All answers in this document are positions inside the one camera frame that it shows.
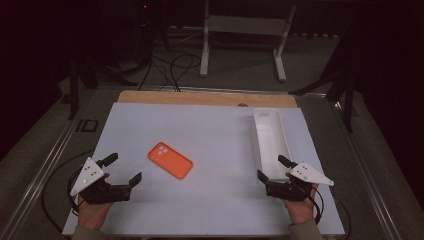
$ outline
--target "orange phone case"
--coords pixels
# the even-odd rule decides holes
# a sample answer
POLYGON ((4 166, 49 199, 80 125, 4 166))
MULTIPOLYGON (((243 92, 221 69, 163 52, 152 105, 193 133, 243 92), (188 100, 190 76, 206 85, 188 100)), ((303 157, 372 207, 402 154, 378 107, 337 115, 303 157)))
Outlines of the orange phone case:
POLYGON ((178 179, 183 179, 193 167, 193 162, 163 142, 159 142, 148 158, 178 179))

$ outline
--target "metal leg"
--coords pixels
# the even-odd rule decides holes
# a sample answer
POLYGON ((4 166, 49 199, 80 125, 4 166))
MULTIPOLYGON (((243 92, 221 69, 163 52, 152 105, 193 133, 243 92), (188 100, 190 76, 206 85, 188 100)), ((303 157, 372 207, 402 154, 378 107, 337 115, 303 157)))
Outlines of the metal leg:
POLYGON ((345 105, 343 110, 343 122, 345 127, 349 132, 352 132, 352 108, 353 108, 353 93, 355 89, 355 76, 350 75, 347 86, 346 86, 346 95, 345 95, 345 105))
POLYGON ((209 65, 209 0, 205 1, 205 22, 203 27, 203 52, 200 62, 200 76, 208 75, 209 65))
POLYGON ((286 73, 284 71, 283 61, 281 60, 281 53, 283 52, 284 45, 286 44, 287 36, 290 31, 290 26, 291 26, 295 11, 296 11, 296 6, 293 5, 290 8, 289 15, 287 16, 286 23, 284 24, 284 30, 283 30, 283 34, 281 35, 280 46, 278 46, 278 49, 274 49, 275 67, 277 69, 278 80, 280 80, 281 82, 286 81, 286 73))
POLYGON ((343 73, 343 72, 335 72, 335 73, 331 74, 330 76, 321 77, 317 81, 315 81, 315 82, 313 82, 313 83, 311 83, 311 84, 309 84, 309 85, 307 85, 307 86, 305 86, 301 89, 289 91, 289 94, 290 95, 304 95, 304 94, 306 94, 306 93, 308 93, 308 92, 310 92, 310 91, 312 91, 312 90, 314 90, 318 87, 323 86, 326 83, 338 81, 341 77, 343 77, 344 74, 345 73, 343 73))
POLYGON ((338 79, 336 79, 333 84, 330 87, 330 90, 328 90, 325 97, 330 102, 337 102, 339 99, 343 96, 343 93, 347 89, 348 84, 348 78, 350 73, 345 72, 343 75, 341 75, 338 79))

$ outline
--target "sleeve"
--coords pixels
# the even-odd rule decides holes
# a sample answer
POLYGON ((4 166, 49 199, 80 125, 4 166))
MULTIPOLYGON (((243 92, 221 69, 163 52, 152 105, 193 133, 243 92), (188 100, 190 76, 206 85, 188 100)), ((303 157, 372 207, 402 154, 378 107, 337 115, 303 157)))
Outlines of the sleeve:
POLYGON ((289 225, 289 231, 294 240, 322 240, 314 219, 301 224, 289 225))
POLYGON ((90 230, 80 226, 75 227, 72 240, 104 240, 105 234, 102 231, 90 230))

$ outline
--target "white board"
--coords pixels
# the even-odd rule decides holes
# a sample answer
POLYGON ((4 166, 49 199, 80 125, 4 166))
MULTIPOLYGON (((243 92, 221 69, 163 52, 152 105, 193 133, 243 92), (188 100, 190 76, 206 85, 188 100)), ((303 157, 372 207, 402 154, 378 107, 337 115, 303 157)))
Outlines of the white board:
MULTIPOLYGON (((115 103, 93 155, 118 153, 107 168, 111 184, 127 184, 143 172, 128 202, 115 203, 102 228, 122 236, 287 235, 290 219, 281 200, 265 195, 256 178, 250 107, 115 103), (147 158, 165 142, 193 161, 183 180, 147 158)), ((322 172, 300 109, 278 108, 292 161, 322 172)), ((325 211, 322 234, 344 234, 329 187, 318 189, 325 211)), ((77 217, 69 214, 63 233, 72 234, 77 217)))

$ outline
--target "cable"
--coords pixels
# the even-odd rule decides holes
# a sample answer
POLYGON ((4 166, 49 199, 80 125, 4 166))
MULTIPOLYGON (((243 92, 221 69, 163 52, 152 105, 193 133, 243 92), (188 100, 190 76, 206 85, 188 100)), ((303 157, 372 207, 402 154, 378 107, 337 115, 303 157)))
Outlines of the cable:
POLYGON ((172 79, 173 85, 175 86, 174 87, 174 90, 176 89, 176 91, 181 92, 181 90, 179 88, 179 85, 178 85, 178 81, 181 79, 181 77, 184 74, 186 74, 188 72, 188 70, 190 70, 191 68, 195 68, 195 67, 200 66, 201 61, 200 61, 200 57, 199 56, 196 56, 196 55, 191 54, 189 52, 186 52, 186 51, 175 51, 175 52, 182 52, 183 54, 180 55, 180 56, 175 57, 171 62, 169 62, 167 60, 164 60, 162 58, 159 58, 159 57, 157 57, 155 55, 152 55, 152 58, 155 58, 155 59, 157 59, 159 61, 162 61, 162 62, 167 63, 167 64, 170 65, 171 79, 172 79), (183 58, 183 57, 190 57, 191 62, 190 62, 190 64, 188 66, 182 66, 182 65, 176 64, 176 62, 179 59, 183 58), (195 61, 194 59, 197 59, 198 60, 198 62, 196 64, 193 64, 194 61, 195 61), (184 69, 184 71, 178 77, 176 77, 175 74, 174 74, 174 68, 175 67, 184 69))
POLYGON ((67 184, 67 187, 66 187, 66 193, 67 193, 69 202, 72 205, 72 209, 73 209, 72 212, 74 212, 74 211, 78 212, 78 206, 77 206, 77 204, 75 203, 74 199, 72 198, 72 196, 69 193, 72 190, 72 185, 73 185, 74 180, 81 173, 81 170, 82 170, 82 167, 78 168, 77 171, 75 171, 74 173, 72 173, 71 177, 68 180, 68 184, 67 184))
MULTIPOLYGON (((318 204, 317 204, 317 202, 315 201, 315 199, 313 199, 312 197, 311 197, 311 195, 310 194, 308 194, 308 193, 306 193, 301 187, 299 187, 297 184, 295 184, 295 183, 293 183, 293 186, 295 186, 297 189, 299 189, 300 191, 302 191, 306 196, 307 196, 307 198, 314 204, 314 206, 315 206, 315 208, 317 209, 317 214, 316 214, 316 216, 315 216, 315 223, 316 224, 318 224, 319 223, 319 221, 321 221, 321 217, 322 217, 322 213, 323 213, 323 211, 324 210, 321 210, 320 209, 320 207, 318 206, 318 204)), ((316 190, 316 188, 313 188, 313 189, 315 189, 315 191, 318 193, 318 195, 321 197, 321 202, 322 202, 322 208, 324 209, 324 201, 322 200, 322 196, 321 196, 321 193, 319 193, 318 192, 318 190, 316 190)))
POLYGON ((51 217, 51 215, 49 214, 49 212, 48 212, 48 210, 47 210, 47 207, 46 207, 46 204, 45 204, 45 193, 46 193, 46 189, 47 189, 47 186, 48 186, 48 184, 49 184, 49 182, 50 182, 50 180, 51 180, 51 178, 54 176, 54 174, 56 174, 57 173, 57 171, 59 171, 59 169, 60 168, 62 168, 63 166, 65 166, 66 164, 68 164, 68 163, 70 163, 71 161, 73 161, 73 160, 75 160, 75 159, 78 159, 79 157, 81 157, 81 156, 84 156, 85 154, 87 154, 87 153, 90 153, 90 152, 93 152, 94 151, 94 149, 91 149, 91 150, 88 150, 88 151, 85 151, 85 152, 83 152, 83 153, 80 153, 80 154, 78 154, 78 155, 76 155, 76 156, 74 156, 74 157, 72 157, 72 158, 70 158, 70 159, 67 159, 65 162, 63 162, 62 164, 60 164, 55 170, 53 170, 53 172, 50 174, 50 176, 47 178, 47 180, 46 180, 46 184, 44 185, 44 187, 43 187, 43 190, 41 191, 41 206, 42 206, 42 208, 43 208, 43 212, 44 212, 44 215, 46 215, 46 217, 47 217, 47 219, 51 222, 51 224, 53 225, 53 227, 60 233, 60 235, 62 235, 62 229, 59 227, 59 225, 53 220, 53 218, 51 217))
POLYGON ((159 91, 161 91, 169 83, 169 84, 171 84, 174 91, 178 92, 179 88, 176 88, 175 85, 172 83, 172 81, 168 78, 168 76, 166 76, 166 68, 164 66, 160 66, 160 65, 157 65, 157 64, 154 64, 153 66, 165 77, 165 80, 166 80, 165 84, 162 85, 161 88, 159 88, 159 91))
POLYGON ((72 208, 72 214, 74 214, 75 216, 79 217, 79 207, 85 202, 85 199, 82 199, 82 201, 76 206, 77 210, 75 210, 74 208, 72 208))
POLYGON ((143 80, 141 80, 140 86, 138 86, 138 91, 141 90, 141 87, 143 86, 144 82, 147 79, 147 76, 149 75, 150 69, 152 68, 152 61, 153 60, 150 58, 149 59, 149 67, 147 68, 147 72, 146 72, 146 75, 144 75, 143 80))
POLYGON ((334 200, 336 200, 336 202, 340 203, 340 205, 342 206, 343 210, 346 212, 347 219, 348 219, 348 225, 349 225, 349 228, 348 228, 348 230, 347 230, 347 234, 346 234, 346 237, 345 237, 345 240, 347 240, 347 239, 349 239, 349 237, 350 237, 350 233, 351 233, 351 231, 352 231, 352 220, 351 220, 351 218, 350 218, 350 214, 349 214, 349 212, 347 211, 347 208, 346 208, 346 206, 343 204, 343 202, 342 202, 342 201, 340 201, 340 200, 339 200, 336 196, 334 196, 334 194, 332 194, 332 195, 333 195, 334 200))
POLYGON ((324 199, 322 198, 321 193, 318 191, 318 189, 312 187, 312 189, 315 190, 315 192, 318 193, 319 197, 321 198, 321 215, 324 213, 324 199))

